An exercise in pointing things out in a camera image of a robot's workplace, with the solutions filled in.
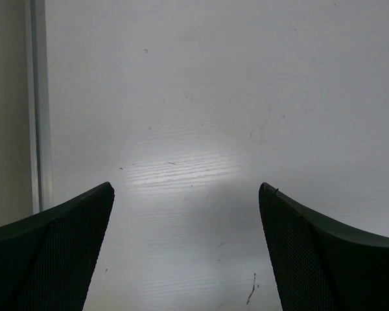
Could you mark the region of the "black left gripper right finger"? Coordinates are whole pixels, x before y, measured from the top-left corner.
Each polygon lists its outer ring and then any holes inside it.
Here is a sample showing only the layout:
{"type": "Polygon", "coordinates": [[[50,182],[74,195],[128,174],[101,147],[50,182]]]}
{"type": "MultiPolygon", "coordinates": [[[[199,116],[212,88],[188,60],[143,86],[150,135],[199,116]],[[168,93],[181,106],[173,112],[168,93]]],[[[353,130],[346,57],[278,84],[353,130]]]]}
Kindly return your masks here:
{"type": "Polygon", "coordinates": [[[389,237],[263,183],[259,210],[283,310],[389,310],[389,237]]]}

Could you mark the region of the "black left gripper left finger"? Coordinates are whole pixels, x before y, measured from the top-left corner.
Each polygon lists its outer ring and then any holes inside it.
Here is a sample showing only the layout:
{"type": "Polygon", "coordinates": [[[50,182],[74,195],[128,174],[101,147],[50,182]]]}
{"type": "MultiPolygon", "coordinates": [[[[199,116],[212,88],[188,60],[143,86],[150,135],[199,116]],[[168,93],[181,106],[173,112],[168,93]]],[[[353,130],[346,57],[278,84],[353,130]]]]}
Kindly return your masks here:
{"type": "Polygon", "coordinates": [[[105,182],[0,227],[0,310],[82,310],[108,227],[105,182]]]}

